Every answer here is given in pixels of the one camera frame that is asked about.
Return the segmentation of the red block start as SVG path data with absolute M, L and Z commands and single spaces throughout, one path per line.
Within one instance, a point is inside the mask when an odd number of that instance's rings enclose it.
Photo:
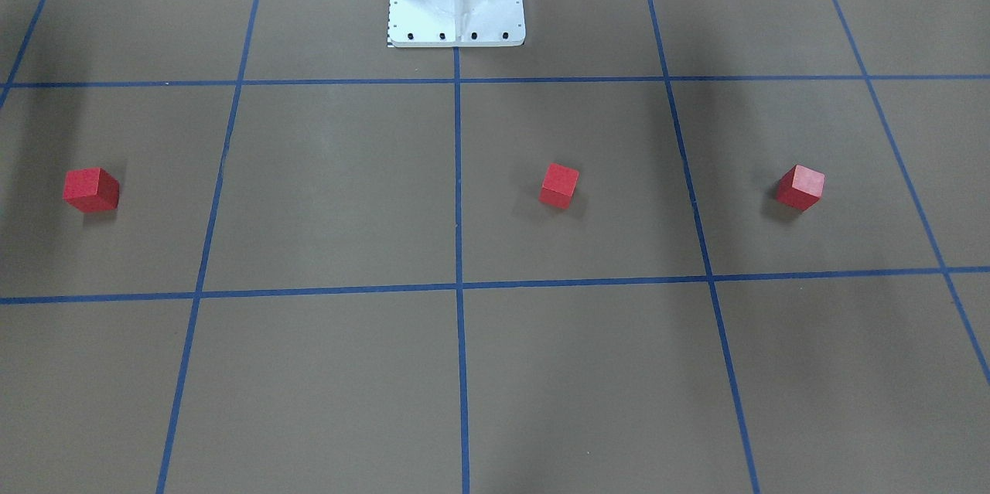
M 576 185 L 579 183 L 579 175 L 579 170 L 572 167 L 558 163 L 549 164 L 541 182 L 538 201 L 562 211 L 568 209 L 572 204 Z

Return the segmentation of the red block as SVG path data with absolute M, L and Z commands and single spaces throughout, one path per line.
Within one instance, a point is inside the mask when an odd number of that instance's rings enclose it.
M 779 180 L 774 199 L 782 205 L 804 212 L 821 200 L 824 185 L 824 173 L 796 164 Z

